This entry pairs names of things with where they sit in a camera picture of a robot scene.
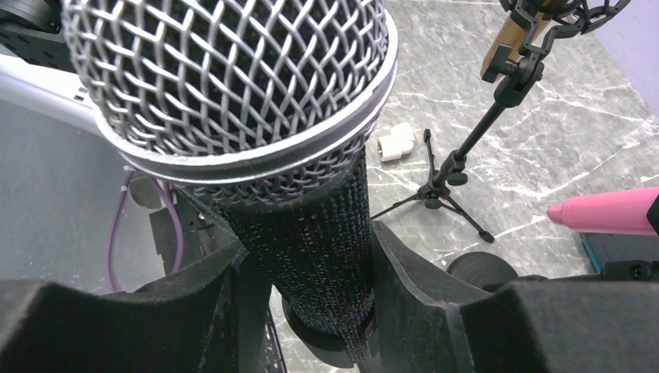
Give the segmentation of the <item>black mesh-head microphone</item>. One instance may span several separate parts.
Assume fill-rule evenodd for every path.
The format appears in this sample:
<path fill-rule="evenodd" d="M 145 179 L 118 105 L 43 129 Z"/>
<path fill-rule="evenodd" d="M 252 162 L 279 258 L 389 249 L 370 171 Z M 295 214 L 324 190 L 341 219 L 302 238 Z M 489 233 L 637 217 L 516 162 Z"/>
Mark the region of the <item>black mesh-head microphone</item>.
<path fill-rule="evenodd" d="M 366 359 L 384 2 L 66 1 L 62 28 L 108 142 L 224 218 L 305 326 Z"/>

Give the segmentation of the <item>black clip desk stand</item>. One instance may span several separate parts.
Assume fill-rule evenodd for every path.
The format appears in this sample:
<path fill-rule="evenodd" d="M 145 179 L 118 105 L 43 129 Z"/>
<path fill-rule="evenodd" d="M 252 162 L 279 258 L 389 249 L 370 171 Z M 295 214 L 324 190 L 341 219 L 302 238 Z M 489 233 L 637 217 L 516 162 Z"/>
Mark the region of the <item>black clip desk stand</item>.
<path fill-rule="evenodd" d="M 366 359 L 354 363 L 340 337 L 326 335 L 308 328 L 297 317 L 285 299 L 281 300 L 281 304 L 288 325 L 321 362 L 336 368 L 357 368 L 359 372 L 383 372 L 375 307 L 371 308 L 371 312 L 360 329 L 360 337 L 367 348 L 368 356 Z"/>

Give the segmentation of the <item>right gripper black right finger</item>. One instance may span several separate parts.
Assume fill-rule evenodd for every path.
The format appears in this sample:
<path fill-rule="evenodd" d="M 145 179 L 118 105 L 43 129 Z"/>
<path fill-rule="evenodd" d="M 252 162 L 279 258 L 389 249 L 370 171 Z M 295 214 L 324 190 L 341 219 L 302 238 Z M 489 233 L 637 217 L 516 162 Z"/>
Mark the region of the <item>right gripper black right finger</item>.
<path fill-rule="evenodd" d="M 656 372 L 658 285 L 514 281 L 494 293 L 372 225 L 384 372 Z"/>

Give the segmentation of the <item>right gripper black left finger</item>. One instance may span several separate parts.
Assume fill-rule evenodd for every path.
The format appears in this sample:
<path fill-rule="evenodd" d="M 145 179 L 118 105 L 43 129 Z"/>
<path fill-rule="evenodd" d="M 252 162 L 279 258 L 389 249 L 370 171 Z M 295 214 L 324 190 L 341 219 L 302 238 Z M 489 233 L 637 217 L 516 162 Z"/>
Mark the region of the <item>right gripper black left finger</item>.
<path fill-rule="evenodd" d="M 1 283 L 3 372 L 255 372 L 270 282 L 241 246 L 132 292 Z"/>

